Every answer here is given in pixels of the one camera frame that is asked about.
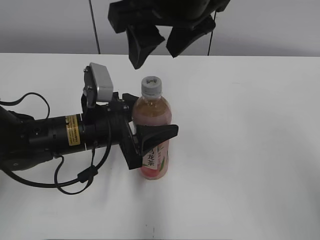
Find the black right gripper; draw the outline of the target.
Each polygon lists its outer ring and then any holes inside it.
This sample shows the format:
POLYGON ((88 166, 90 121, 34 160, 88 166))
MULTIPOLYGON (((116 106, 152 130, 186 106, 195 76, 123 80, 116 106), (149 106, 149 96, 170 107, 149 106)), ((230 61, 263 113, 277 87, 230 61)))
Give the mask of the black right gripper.
POLYGON ((109 4, 107 17, 117 34, 126 30, 128 58, 138 70, 165 41, 156 26, 173 27, 166 48, 176 58, 215 29, 216 22, 209 16, 223 12, 229 3, 228 0, 120 0, 109 4))

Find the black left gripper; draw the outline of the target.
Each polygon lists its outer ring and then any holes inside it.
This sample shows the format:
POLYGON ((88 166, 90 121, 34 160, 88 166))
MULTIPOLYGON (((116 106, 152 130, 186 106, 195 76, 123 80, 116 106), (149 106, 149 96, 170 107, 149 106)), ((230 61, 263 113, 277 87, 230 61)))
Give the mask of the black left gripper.
POLYGON ((147 126, 136 125, 136 137, 129 123, 132 121, 133 108, 138 96, 123 93, 119 98, 118 92, 113 92, 112 99, 106 104, 95 104, 88 108, 86 97, 81 96, 82 125, 86 147, 97 149, 106 147, 97 168, 106 162, 111 146, 118 145, 130 170, 142 167, 143 157, 150 150, 178 135, 176 124, 147 126))

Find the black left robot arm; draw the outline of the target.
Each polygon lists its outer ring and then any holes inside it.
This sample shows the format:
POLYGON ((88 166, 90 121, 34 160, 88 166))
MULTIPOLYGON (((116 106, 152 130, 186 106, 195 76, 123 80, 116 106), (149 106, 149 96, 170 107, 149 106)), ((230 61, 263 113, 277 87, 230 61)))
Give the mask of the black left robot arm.
POLYGON ((115 92, 106 104, 82 96, 82 113, 35 120, 33 117, 0 109, 0 161, 11 171, 30 169, 55 157, 119 145, 130 170, 143 165, 143 157, 159 144, 174 138, 179 127, 129 123, 138 97, 115 92))

